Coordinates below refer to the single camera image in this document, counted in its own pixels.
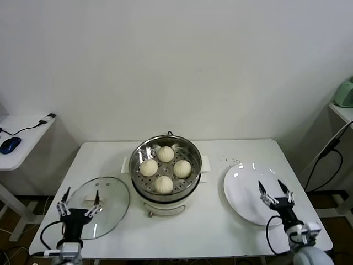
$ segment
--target small white table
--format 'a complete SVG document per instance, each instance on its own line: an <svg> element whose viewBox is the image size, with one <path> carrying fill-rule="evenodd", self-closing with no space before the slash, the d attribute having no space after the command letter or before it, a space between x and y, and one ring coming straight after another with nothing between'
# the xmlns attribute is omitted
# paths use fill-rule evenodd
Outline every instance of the small white table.
<svg viewBox="0 0 353 265"><path fill-rule="evenodd" d="M45 114L0 116L0 127L13 134L20 129L35 126L38 121L45 116ZM51 119L47 124L42 124L37 128L22 131L16 136L10 136L4 132L0 132L0 144L11 137L20 137L22 140L13 152L7 155L0 153L0 171L12 171L17 169L53 122L54 119ZM9 238L9 241L18 241L27 224L41 223L43 216L35 215L32 212L36 207L37 202L30 202L26 207L1 184L0 200L5 204L0 211L0 218L4 215L8 207L21 216L20 221Z"/></svg>
<svg viewBox="0 0 353 265"><path fill-rule="evenodd" d="M353 121L353 108L341 108L329 104L329 107L346 123ZM353 227L353 214L351 209L353 208L353 196L343 201L339 194L332 195L338 206L336 208L329 209L317 209L317 213L321 218L332 218L332 217L345 217L347 222Z"/></svg>
<svg viewBox="0 0 353 265"><path fill-rule="evenodd" d="M193 141L210 160L207 182L194 191L193 203L177 216L148 217L129 175L120 174L125 157L140 142L87 142L83 144L65 176L49 210L29 248L30 253L44 251L40 232L59 219L56 203L68 187L76 190L86 181L104 176L120 178L131 193L125 218L113 231L85 240L82 257L89 259L171 259L199 257L240 257L272 255L265 228L242 219L229 206L223 194L223 178L233 160L271 165L279 178L295 194L294 211L304 222L317 222L322 231L317 247L330 250L332 242L301 184L274 140ZM50 227L44 240L52 248L62 238L61 225ZM288 238L282 225L270 229L270 241L277 252L287 251Z"/></svg>

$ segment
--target steamed bun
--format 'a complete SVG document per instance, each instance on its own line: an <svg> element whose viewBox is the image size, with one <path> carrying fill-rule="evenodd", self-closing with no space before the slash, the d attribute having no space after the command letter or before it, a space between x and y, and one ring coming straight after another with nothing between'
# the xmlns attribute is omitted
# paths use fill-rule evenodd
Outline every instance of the steamed bun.
<svg viewBox="0 0 353 265"><path fill-rule="evenodd" d="M158 150L158 159L162 162L170 162L174 158L174 151L169 146L163 146Z"/></svg>
<svg viewBox="0 0 353 265"><path fill-rule="evenodd" d="M174 165L174 174L178 178L187 178L191 174L191 165L186 160L180 160Z"/></svg>
<svg viewBox="0 0 353 265"><path fill-rule="evenodd" d="M146 159L140 165L140 172L145 177L153 176L154 174L157 173L157 170L158 170L158 164L153 159Z"/></svg>
<svg viewBox="0 0 353 265"><path fill-rule="evenodd" d="M168 194L173 191L173 181L167 176L160 176L154 181L154 190L159 194Z"/></svg>

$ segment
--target pot lid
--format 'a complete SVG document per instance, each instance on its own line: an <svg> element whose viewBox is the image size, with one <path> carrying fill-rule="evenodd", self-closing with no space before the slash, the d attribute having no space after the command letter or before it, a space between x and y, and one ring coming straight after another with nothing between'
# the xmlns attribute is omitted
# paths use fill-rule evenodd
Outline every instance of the pot lid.
<svg viewBox="0 0 353 265"><path fill-rule="evenodd" d="M130 192L126 184L114 177L92 179L79 187L68 201L69 208L90 209L96 192L101 204L98 212L82 230L82 239L97 239L117 227L130 204Z"/></svg>

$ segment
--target blue mouse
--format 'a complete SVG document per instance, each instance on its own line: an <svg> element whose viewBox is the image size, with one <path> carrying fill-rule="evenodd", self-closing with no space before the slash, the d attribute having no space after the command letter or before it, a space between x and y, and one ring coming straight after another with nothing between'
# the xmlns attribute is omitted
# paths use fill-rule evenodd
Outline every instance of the blue mouse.
<svg viewBox="0 0 353 265"><path fill-rule="evenodd" d="M3 153L4 155L11 153L20 144L20 142L21 138L18 137L12 137L10 139L5 140L0 145L0 153Z"/></svg>

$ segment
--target floor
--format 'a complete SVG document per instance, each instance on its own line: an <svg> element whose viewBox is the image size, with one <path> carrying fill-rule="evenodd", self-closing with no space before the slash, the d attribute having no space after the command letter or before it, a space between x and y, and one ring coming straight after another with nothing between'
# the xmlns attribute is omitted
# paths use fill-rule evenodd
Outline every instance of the floor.
<svg viewBox="0 0 353 265"><path fill-rule="evenodd" d="M312 204L315 208L333 208L336 206L335 201L328 195L311 195L309 196ZM39 197L38 206L35 209L35 214L42 214L44 211L44 206L46 198ZM24 204L29 202L29 199L21 199ZM49 207L51 199L46 204L46 208ZM0 228L8 231L12 231L19 220L19 216L14 213L12 210L7 210L4 217L0 220ZM329 233L333 243L334 249L330 253L336 253L335 255L335 264L353 264L353 244L351 243L353 239L353 229L346 222L344 218L325 218L322 219L322 222ZM8 250L9 248L16 246L23 246L28 248L31 244L33 237L38 229L38 226L27 226L26 229L29 231L24 233L19 242L9 242L9 234L3 231L0 231L0 250ZM13 248L8 250L6 253L9 258L18 251L19 248ZM20 249L16 255L10 259L11 264L24 265L27 258L26 251ZM272 257L268 257L267 261L270 262ZM49 265L51 262L48 259L42 258L33 258L28 264L37 263L38 265ZM84 261L85 265L92 265L93 261ZM117 265L117 264L140 264L140 265L233 265L234 259L232 258L219 258L219 259L201 259L201 260L188 260L188 261L175 261L175 260L166 260L166 261L101 261L101 265ZM236 258L235 264L238 265L261 265L260 258Z"/></svg>

